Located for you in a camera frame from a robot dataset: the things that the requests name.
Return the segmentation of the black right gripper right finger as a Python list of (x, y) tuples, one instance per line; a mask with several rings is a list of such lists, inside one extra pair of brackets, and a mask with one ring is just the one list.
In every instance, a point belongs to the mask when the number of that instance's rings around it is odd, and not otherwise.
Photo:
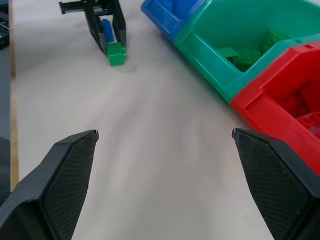
[(286, 142), (243, 128), (235, 141), (250, 194), (275, 240), (320, 238), (320, 177)]

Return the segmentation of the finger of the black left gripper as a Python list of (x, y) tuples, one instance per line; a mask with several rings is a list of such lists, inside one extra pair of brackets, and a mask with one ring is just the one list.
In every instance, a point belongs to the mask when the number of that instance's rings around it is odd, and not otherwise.
[(113, 1), (113, 20), (112, 26), (116, 40), (124, 47), (127, 47), (126, 21), (120, 6), (119, 0)]
[(109, 12), (102, 7), (94, 8), (92, 6), (86, 6), (84, 8), (86, 21), (89, 27), (89, 31), (97, 43), (98, 47), (104, 55), (106, 55), (106, 38), (102, 27), (101, 16), (108, 16)]

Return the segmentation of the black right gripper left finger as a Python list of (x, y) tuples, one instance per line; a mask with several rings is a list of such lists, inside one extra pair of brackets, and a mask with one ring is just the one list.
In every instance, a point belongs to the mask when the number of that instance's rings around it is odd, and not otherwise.
[(0, 206), (2, 240), (70, 240), (89, 188), (97, 130), (56, 142)]

